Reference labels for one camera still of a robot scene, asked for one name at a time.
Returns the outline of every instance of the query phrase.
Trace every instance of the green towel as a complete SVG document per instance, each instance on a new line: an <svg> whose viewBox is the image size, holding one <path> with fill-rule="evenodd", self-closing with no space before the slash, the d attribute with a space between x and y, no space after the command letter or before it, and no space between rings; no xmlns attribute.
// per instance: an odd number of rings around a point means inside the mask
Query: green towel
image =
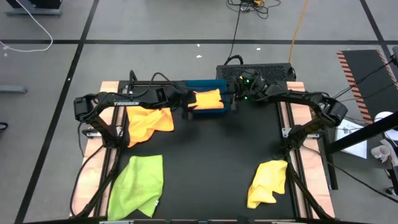
<svg viewBox="0 0 398 224"><path fill-rule="evenodd" d="M120 220L135 209L152 218L162 189L162 155L132 156L113 185L108 221Z"/></svg>

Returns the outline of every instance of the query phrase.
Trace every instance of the yellow cable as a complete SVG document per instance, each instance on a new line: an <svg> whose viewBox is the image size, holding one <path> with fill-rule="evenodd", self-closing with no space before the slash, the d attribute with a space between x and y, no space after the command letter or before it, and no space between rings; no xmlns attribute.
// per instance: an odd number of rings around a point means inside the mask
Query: yellow cable
<svg viewBox="0 0 398 224"><path fill-rule="evenodd" d="M300 20L298 21L296 30L294 31L292 44L290 45L289 63L292 63L292 54L293 54L293 48L294 48L294 41L296 40L297 33L300 30L301 22L303 21L303 18L304 18L304 15L305 15L305 10L307 9L307 5L308 5L308 0L305 0L304 8L303 8L303 11L301 12Z"/></svg>

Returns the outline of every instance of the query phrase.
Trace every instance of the folded cloth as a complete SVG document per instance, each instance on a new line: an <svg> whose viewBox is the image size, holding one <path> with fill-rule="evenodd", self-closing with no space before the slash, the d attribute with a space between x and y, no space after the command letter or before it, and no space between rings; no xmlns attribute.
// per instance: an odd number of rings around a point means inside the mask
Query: folded cloth
<svg viewBox="0 0 398 224"><path fill-rule="evenodd" d="M276 203L272 192L285 193L286 161L269 161L259 165L248 192L248 208L261 202Z"/></svg>
<svg viewBox="0 0 398 224"><path fill-rule="evenodd" d="M148 110L140 106L128 106L126 109L130 122L130 144L128 147L132 147L137 142L148 140L155 130L174 130L173 117L170 108Z"/></svg>
<svg viewBox="0 0 398 224"><path fill-rule="evenodd" d="M162 156L132 156L113 185L108 221L120 220L135 209L152 218L162 191Z"/></svg>
<svg viewBox="0 0 398 224"><path fill-rule="evenodd" d="M194 110L206 110L206 109L222 109L224 108L224 104L220 102L221 95L220 90L211 90L206 92L196 92L195 96L197 101L195 103L190 103L188 105L189 108L194 107Z"/></svg>

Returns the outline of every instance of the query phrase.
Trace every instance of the white paper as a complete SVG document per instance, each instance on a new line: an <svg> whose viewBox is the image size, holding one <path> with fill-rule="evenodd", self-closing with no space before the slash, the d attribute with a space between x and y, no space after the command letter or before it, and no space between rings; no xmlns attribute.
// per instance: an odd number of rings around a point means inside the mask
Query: white paper
<svg viewBox="0 0 398 224"><path fill-rule="evenodd" d="M339 140L349 134L352 134L352 133L358 131L360 128L363 128L363 127L344 119L341 122L341 124L337 127L336 140ZM344 149L343 152L366 159L366 156L368 154L367 142L365 140L363 142L355 144L354 146L350 146L350 147Z"/></svg>

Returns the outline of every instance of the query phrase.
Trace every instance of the wooden board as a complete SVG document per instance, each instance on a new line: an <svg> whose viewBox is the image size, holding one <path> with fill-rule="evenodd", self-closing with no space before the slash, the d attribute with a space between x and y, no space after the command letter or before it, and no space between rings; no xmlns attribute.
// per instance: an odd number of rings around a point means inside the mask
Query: wooden board
<svg viewBox="0 0 398 224"><path fill-rule="evenodd" d="M103 82L101 86L101 91L112 91L117 92L119 82ZM304 91L304 85L302 82L288 82L287 86L291 90ZM281 103L282 114L284 116L285 125L288 127L289 123L287 118L287 110L284 103ZM292 104L292 112L295 124L305 124L307 121L311 120L310 110L307 106ZM101 113L101 117L108 123L111 123L113 115L113 108L108 108ZM118 124L120 124L122 113L118 114ZM85 151L85 159L92 155L92 153L97 150L102 144L100 138L89 139L87 142L87 147ZM304 145L315 150L318 149L317 140L308 139L304 142ZM326 182L325 172L323 170L322 159L318 154L308 151L305 148L300 150L302 156L302 164L304 168L305 180L309 191L312 193L317 202L322 206L322 208L330 216L335 216L333 211L333 206L330 199L329 189ZM83 169L81 176L79 178L78 187L76 188L75 197L73 200L73 208L75 213L81 211L87 202L91 199L93 194L98 189L98 184L100 182L100 176L103 167L103 161L105 156L105 150L102 149L94 157L92 161L89 161L87 166ZM111 156L110 163L113 163L113 156ZM303 196L301 191L296 187L298 205L300 210L300 216L305 217L305 207L303 202ZM103 201L101 206L100 215L106 214L106 207L109 197L109 188L105 191L103 195Z"/></svg>

